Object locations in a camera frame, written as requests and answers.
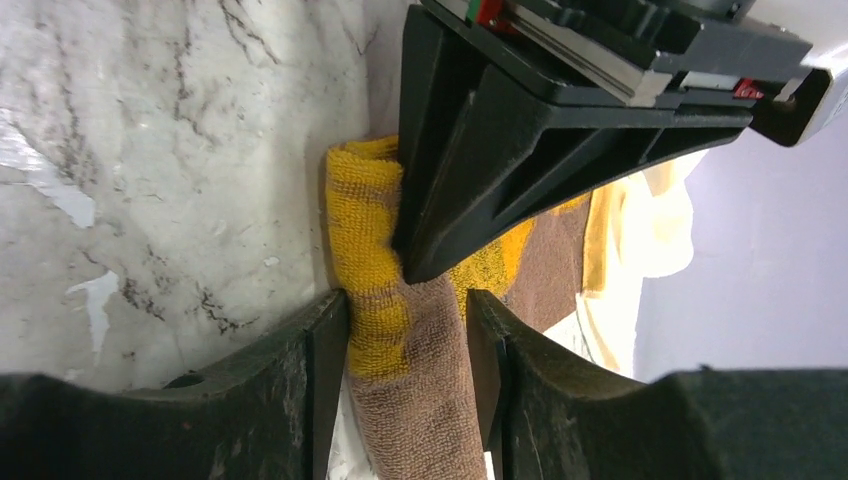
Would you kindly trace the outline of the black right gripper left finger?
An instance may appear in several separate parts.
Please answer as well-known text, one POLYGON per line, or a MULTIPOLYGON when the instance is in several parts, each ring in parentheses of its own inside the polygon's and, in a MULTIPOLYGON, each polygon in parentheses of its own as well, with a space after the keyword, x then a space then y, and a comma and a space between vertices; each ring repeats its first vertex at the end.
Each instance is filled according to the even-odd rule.
POLYGON ((5 479, 322 479, 349 332, 335 290, 161 389, 1 378, 5 479))

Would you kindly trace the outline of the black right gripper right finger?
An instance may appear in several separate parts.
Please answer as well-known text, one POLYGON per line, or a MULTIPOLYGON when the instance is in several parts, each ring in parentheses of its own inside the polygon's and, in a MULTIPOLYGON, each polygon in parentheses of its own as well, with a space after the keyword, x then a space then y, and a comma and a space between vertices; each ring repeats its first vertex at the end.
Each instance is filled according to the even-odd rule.
POLYGON ((843 479, 847 374, 715 370, 644 384, 467 296, 482 444, 499 479, 843 479))

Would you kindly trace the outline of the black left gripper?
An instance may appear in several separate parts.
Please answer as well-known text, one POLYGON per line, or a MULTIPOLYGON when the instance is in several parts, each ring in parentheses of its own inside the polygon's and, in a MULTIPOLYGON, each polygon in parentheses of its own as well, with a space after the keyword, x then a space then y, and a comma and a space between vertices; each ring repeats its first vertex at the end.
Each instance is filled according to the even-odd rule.
POLYGON ((402 195, 392 246, 410 284, 593 189, 736 140, 747 108, 559 105, 530 90, 523 37, 632 107, 670 88, 786 101, 810 42, 749 17, 751 1, 429 1, 402 36, 402 195))

